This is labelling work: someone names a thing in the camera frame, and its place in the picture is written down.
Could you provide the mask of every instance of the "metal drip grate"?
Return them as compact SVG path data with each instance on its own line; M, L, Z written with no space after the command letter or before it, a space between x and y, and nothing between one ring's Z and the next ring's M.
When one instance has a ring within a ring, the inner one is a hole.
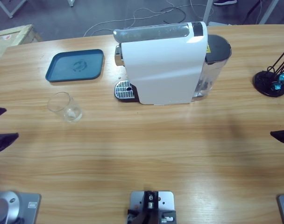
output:
M133 88L129 80L119 82L115 86L115 96L118 99L134 99Z

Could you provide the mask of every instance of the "blue tray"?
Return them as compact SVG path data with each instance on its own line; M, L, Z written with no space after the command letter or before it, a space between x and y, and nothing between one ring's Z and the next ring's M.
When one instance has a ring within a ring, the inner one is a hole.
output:
M100 49L59 53L53 57L45 78L49 82L94 79L100 75L103 59Z

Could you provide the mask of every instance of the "drinking glass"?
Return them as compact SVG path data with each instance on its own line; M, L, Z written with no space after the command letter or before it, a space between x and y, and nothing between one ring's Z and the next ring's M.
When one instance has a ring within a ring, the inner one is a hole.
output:
M76 122L82 117L82 109L67 92L58 92L48 101L48 109L67 122Z

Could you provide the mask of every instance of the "white coffee machine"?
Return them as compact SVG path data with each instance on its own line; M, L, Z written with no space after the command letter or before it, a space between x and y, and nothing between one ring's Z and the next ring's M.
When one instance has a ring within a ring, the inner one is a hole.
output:
M114 38L116 65L129 78L115 87L123 102L190 103L208 94L231 56L229 43L208 35L203 22L117 29Z

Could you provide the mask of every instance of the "wood grain surface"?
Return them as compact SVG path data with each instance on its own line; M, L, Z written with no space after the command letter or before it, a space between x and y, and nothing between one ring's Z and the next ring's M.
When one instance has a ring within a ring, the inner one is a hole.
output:
M10 47L0 60L0 133L18 132L0 152L0 190L42 195L39 224L123 224L135 190L170 190L178 224L279 224L284 194L284 96L268 98L254 74L284 51L284 25L209 27L232 56L209 96L183 105L122 103L126 79L111 35ZM60 52L102 49L95 80L51 84ZM83 109L75 124L48 111L69 92Z

